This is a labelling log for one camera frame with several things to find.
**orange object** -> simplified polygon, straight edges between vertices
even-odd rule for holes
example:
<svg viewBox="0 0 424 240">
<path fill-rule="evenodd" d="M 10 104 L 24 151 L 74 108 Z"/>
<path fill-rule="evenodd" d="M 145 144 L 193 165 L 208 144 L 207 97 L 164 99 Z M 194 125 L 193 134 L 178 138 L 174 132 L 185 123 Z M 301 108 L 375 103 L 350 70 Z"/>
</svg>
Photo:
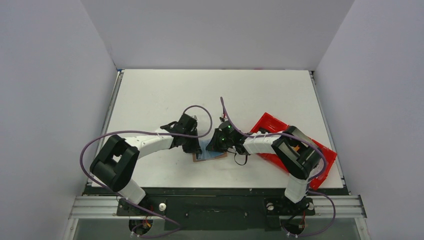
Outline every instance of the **orange object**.
<svg viewBox="0 0 424 240">
<path fill-rule="evenodd" d="M 262 115 L 262 117 L 259 119 L 259 121 L 256 123 L 256 125 L 252 128 L 251 132 L 257 133 L 260 130 L 265 130 L 269 133 L 277 133 L 277 132 L 285 131 L 288 127 L 289 125 L 273 117 L 271 114 L 265 112 Z M 317 190 L 321 186 L 321 184 L 324 182 L 324 180 L 327 179 L 330 169 L 336 160 L 337 153 L 330 150 L 328 147 L 322 145 L 321 143 L 315 141 L 314 139 L 312 139 L 312 141 L 316 145 L 318 145 L 318 147 L 322 150 L 322 154 L 324 155 L 325 160 L 327 161 L 327 167 L 325 171 L 320 176 L 318 176 L 317 178 L 314 178 L 310 182 L 310 187 L 314 190 Z M 275 165 L 279 166 L 280 168 L 284 169 L 287 172 L 286 166 L 284 166 L 283 162 L 281 162 L 280 158 L 276 154 L 258 153 L 258 155 L 261 158 L 274 163 Z"/>
</svg>

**white enclosure wall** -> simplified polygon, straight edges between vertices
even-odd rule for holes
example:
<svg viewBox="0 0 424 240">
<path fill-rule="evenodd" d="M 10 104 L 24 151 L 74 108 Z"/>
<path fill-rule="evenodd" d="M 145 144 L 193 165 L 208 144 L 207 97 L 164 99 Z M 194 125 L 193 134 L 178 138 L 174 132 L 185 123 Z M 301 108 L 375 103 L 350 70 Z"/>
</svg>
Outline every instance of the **white enclosure wall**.
<svg viewBox="0 0 424 240">
<path fill-rule="evenodd" d="M 115 66 L 79 0 L 7 0 L 0 72 L 1 239 L 61 239 Z"/>
<path fill-rule="evenodd" d="M 318 93 L 375 240 L 423 239 L 424 2 L 356 0 L 320 62 Z"/>
<path fill-rule="evenodd" d="M 118 68 L 314 70 L 354 0 L 81 0 Z"/>
</svg>

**purple cable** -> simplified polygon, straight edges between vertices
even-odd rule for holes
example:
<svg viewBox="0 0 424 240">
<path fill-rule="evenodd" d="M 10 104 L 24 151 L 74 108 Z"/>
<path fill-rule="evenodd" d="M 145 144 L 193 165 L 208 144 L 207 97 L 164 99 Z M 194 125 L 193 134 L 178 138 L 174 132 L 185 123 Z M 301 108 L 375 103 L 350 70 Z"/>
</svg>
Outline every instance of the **purple cable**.
<svg viewBox="0 0 424 240">
<path fill-rule="evenodd" d="M 101 136 L 99 136 L 99 137 L 96 137 L 95 139 L 93 139 L 93 140 L 91 140 L 90 142 L 88 142 L 88 143 L 87 143 L 87 144 L 86 144 L 86 145 L 82 148 L 82 150 L 81 150 L 81 154 L 79 155 L 79 166 L 81 167 L 82 171 L 84 172 L 84 174 L 85 174 L 85 175 L 86 175 L 89 179 L 91 179 L 93 182 L 97 183 L 98 185 L 102 186 L 103 188 L 105 188 L 105 189 L 108 189 L 108 190 L 112 191 L 112 190 L 111 190 L 108 186 L 104 185 L 103 183 L 101 183 L 100 181 L 97 181 L 94 177 L 92 177 L 92 176 L 89 174 L 89 172 L 86 170 L 86 168 L 84 167 L 84 163 L 83 163 L 83 160 L 84 160 L 84 153 L 86 152 L 87 148 L 88 148 L 91 144 L 93 144 L 94 142 L 96 142 L 96 141 L 98 141 L 98 140 L 100 140 L 100 139 L 102 139 L 102 138 L 105 138 L 105 137 L 107 137 L 107 136 L 111 136 L 111 135 L 115 135 L 115 134 L 146 134 L 146 135 L 162 135 L 162 136 L 179 136 L 179 137 L 186 137 L 186 138 L 193 138 L 193 139 L 198 139 L 198 138 L 205 137 L 205 136 L 206 136 L 206 135 L 208 135 L 208 134 L 211 132 L 211 130 L 212 130 L 212 125 L 213 125 L 213 122 L 212 122 L 212 116 L 211 116 L 211 114 L 209 113 L 209 111 L 208 111 L 206 108 L 204 108 L 203 106 L 200 106 L 200 105 L 191 105 L 191 106 L 187 107 L 187 108 L 184 110 L 184 112 L 183 112 L 183 113 L 185 113 L 187 110 L 189 110 L 189 109 L 191 109 L 191 108 L 201 108 L 201 109 L 203 109 L 203 110 L 207 113 L 207 115 L 209 116 L 210 125 L 209 125 L 209 129 L 207 130 L 207 132 L 206 132 L 206 133 L 204 133 L 204 134 L 202 134 L 202 135 L 199 135 L 199 136 L 193 136 L 193 135 L 185 135 L 185 134 L 179 134 L 179 133 L 165 133 L 165 132 L 163 132 L 163 133 L 162 133 L 162 132 L 157 133 L 157 132 L 138 131 L 138 130 L 123 130 L 123 131 L 114 131 L 114 132 L 109 132 L 109 133 L 103 134 L 103 135 L 101 135 Z M 151 215 L 154 215 L 154 216 L 157 216 L 157 217 L 159 217 L 159 218 L 162 218 L 162 219 L 164 219 L 165 221 L 169 221 L 169 222 L 171 222 L 171 223 L 173 223 L 173 224 L 175 224 L 175 225 L 177 225 L 177 226 L 178 226 L 178 228 L 177 228 L 177 229 L 174 229 L 174 230 L 172 230 L 172 231 L 168 231 L 168 232 L 165 232 L 165 233 L 162 233 L 162 234 L 159 234 L 159 235 L 154 235 L 154 236 L 143 236 L 143 235 L 141 235 L 141 236 L 140 236 L 141 238 L 146 238 L 146 239 L 159 238 L 159 237 L 163 237 L 163 236 L 166 236 L 166 235 L 169 235 L 169 234 L 172 234 L 172 233 L 175 233 L 175 232 L 177 232 L 177 231 L 181 230 L 181 224 L 179 224 L 178 222 L 176 222 L 176 221 L 174 221 L 174 220 L 172 220 L 172 219 L 170 219 L 170 218 L 168 218 L 168 217 L 166 217 L 166 216 L 160 215 L 160 214 L 158 214 L 158 213 L 156 213 L 156 212 L 150 211 L 150 210 L 148 210 L 148 209 L 146 209 L 146 208 L 144 208 L 144 207 L 142 207 L 142 206 L 139 206 L 139 205 L 137 205 L 137 204 L 135 204 L 135 203 L 133 203 L 133 202 L 131 202 L 131 201 L 129 201 L 129 200 L 127 200 L 127 199 L 125 199 L 125 198 L 123 198 L 123 199 L 124 199 L 127 203 L 129 203 L 129 204 L 133 205 L 134 207 L 136 207 L 136 208 L 138 208 L 138 209 L 140 209 L 140 210 L 143 210 L 143 211 L 144 211 L 144 212 L 146 212 L 146 213 L 149 213 L 149 214 L 151 214 Z"/>
<path fill-rule="evenodd" d="M 323 232 L 325 232 L 327 229 L 329 229 L 329 227 L 331 227 L 331 225 L 333 225 L 333 223 L 334 223 L 334 221 L 335 221 L 335 219 L 336 219 L 336 206 L 334 205 L 334 202 L 333 202 L 333 200 L 329 197 L 329 196 L 327 196 L 327 195 L 325 195 L 324 193 L 321 193 L 321 192 L 316 192 L 316 191 L 311 191 L 311 190 L 308 190 L 307 191 L 308 193 L 310 193 L 310 194 L 315 194 L 315 195 L 320 195 L 320 196 L 323 196 L 323 197 L 325 197 L 325 198 L 327 198 L 330 202 L 331 202 L 331 205 L 332 205 L 332 219 L 331 219 L 331 221 L 330 221 L 330 223 L 326 226 L 326 227 L 324 227 L 323 229 L 321 229 L 321 230 L 319 230 L 319 231 L 316 231 L 316 232 L 311 232 L 311 233 L 307 233 L 307 234 L 301 234 L 301 235 L 297 235 L 298 237 L 311 237 L 311 236 L 315 236 L 315 235 L 318 235 L 318 234 L 322 234 Z M 282 228 L 290 235 L 290 236 L 293 236 L 293 237 L 296 237 L 296 235 L 295 234 L 293 234 L 293 233 L 291 233 L 291 232 L 289 232 L 289 231 L 287 231 L 287 229 L 284 227 L 284 226 L 282 226 Z"/>
<path fill-rule="evenodd" d="M 309 181 L 311 181 L 312 179 L 314 179 L 314 178 L 318 177 L 319 175 L 321 175 L 321 174 L 322 174 L 322 173 L 326 170 L 326 168 L 327 168 L 327 160 L 326 160 L 326 157 L 324 156 L 324 154 L 323 154 L 320 150 L 318 150 L 318 148 L 317 148 L 316 146 L 314 146 L 314 145 L 310 144 L 309 142 L 307 142 L 307 141 L 305 141 L 305 140 L 303 140 L 303 139 L 300 139 L 300 138 L 298 138 L 298 137 L 296 137 L 296 136 L 293 136 L 293 135 L 290 135 L 290 134 L 287 134 L 287 133 L 284 133 L 284 132 L 267 133 L 267 134 L 260 134 L 260 135 L 255 135 L 255 136 L 247 135 L 246 133 L 242 132 L 240 129 L 238 129 L 238 128 L 236 127 L 236 125 L 233 123 L 233 121 L 231 121 L 231 118 L 230 118 L 230 116 L 228 115 L 227 109 L 225 108 L 225 104 L 224 104 L 224 99 L 223 99 L 223 97 L 220 97 L 220 99 L 221 99 L 221 104 L 222 104 L 222 110 L 223 110 L 223 112 L 224 112 L 224 114 L 225 114 L 226 118 L 228 119 L 228 121 L 229 121 L 229 123 L 232 125 L 232 127 L 233 127 L 233 128 L 234 128 L 234 129 L 235 129 L 238 133 L 240 133 L 241 135 L 243 135 L 243 136 L 245 136 L 245 137 L 248 137 L 248 138 L 264 138 L 264 137 L 267 137 L 267 136 L 280 135 L 280 136 L 284 136 L 284 137 L 288 137 L 288 138 L 291 138 L 291 139 L 294 139 L 294 140 L 300 141 L 300 142 L 302 142 L 302 143 L 304 143 L 304 144 L 308 145 L 309 147 L 311 147 L 313 150 L 315 150 L 315 152 L 317 152 L 317 153 L 319 154 L 319 156 L 322 158 L 322 160 L 323 160 L 323 162 L 324 162 L 324 167 L 323 167 L 323 168 L 321 169 L 321 171 L 319 171 L 317 174 L 315 174 L 314 176 L 312 176 L 311 178 L 309 178 Z"/>
<path fill-rule="evenodd" d="M 248 138 L 264 138 L 265 136 L 275 136 L 275 135 L 280 135 L 280 136 L 285 136 L 285 137 L 288 137 L 288 138 L 291 138 L 291 139 L 294 139 L 294 140 L 300 141 L 300 142 L 302 142 L 302 143 L 304 143 L 304 144 L 308 145 L 308 146 L 309 146 L 309 147 L 311 147 L 312 149 L 314 149 L 314 150 L 315 150 L 315 151 L 319 154 L 319 156 L 322 158 L 322 160 L 324 161 L 324 167 L 322 168 L 322 170 L 321 170 L 321 171 L 319 171 L 319 173 L 318 173 L 318 174 L 316 174 L 316 175 L 312 176 L 311 178 L 309 178 L 309 180 L 311 181 L 312 179 L 314 179 L 314 178 L 318 177 L 319 175 L 321 175 L 321 174 L 325 171 L 325 169 L 326 169 L 326 167 L 327 167 L 326 157 L 323 155 L 323 153 L 322 153 L 321 151 L 319 151 L 319 150 L 318 150 L 318 148 L 317 148 L 317 147 L 313 146 L 312 144 L 310 144 L 309 142 L 307 142 L 307 141 L 305 141 L 305 140 L 303 140 L 303 139 L 300 139 L 300 138 L 298 138 L 298 137 L 296 137 L 296 136 L 293 136 L 293 135 L 290 135 L 290 134 L 287 134 L 287 133 L 283 133 L 283 132 L 276 132 L 276 133 L 261 134 L 261 135 L 257 135 L 257 136 L 247 135 L 247 134 L 245 134 L 244 132 L 242 132 L 240 129 L 238 129 L 238 128 L 236 127 L 236 125 L 233 123 L 233 121 L 231 121 L 230 116 L 228 115 L 227 109 L 225 108 L 225 104 L 224 104 L 224 99 L 223 99 L 223 97 L 220 97 L 220 99 L 221 99 L 221 104 L 222 104 L 223 112 L 224 112 L 225 116 L 227 117 L 227 119 L 228 119 L 229 123 L 230 123 L 230 124 L 232 125 L 232 127 L 233 127 L 233 128 L 234 128 L 237 132 L 239 132 L 241 135 L 243 135 L 243 136 L 245 136 L 245 137 L 248 137 Z M 326 231 L 326 230 L 327 230 L 327 229 L 328 229 L 328 228 L 329 228 L 329 227 L 330 227 L 330 226 L 334 223 L 334 220 L 335 220 L 335 218 L 336 218 L 336 206 L 334 205 L 333 200 L 332 200 L 329 196 L 325 195 L 324 193 L 320 193 L 320 192 L 316 192 L 316 191 L 311 191 L 311 190 L 308 190 L 307 192 L 308 192 L 308 193 L 310 193 L 310 194 L 315 194 L 315 195 L 324 196 L 324 197 L 326 197 L 328 200 L 330 200 L 330 202 L 331 202 L 331 204 L 332 204 L 332 208 L 333 208 L 333 215 L 332 215 L 331 222 L 330 222 L 330 223 L 329 223 L 326 227 L 324 227 L 322 230 L 319 230 L 319 231 L 317 231 L 317 232 L 313 232 L 313 233 L 304 234 L 304 235 L 298 235 L 298 237 L 308 237 L 308 236 L 313 236 L 313 235 L 320 234 L 320 233 L 322 233 L 322 232 Z"/>
</svg>

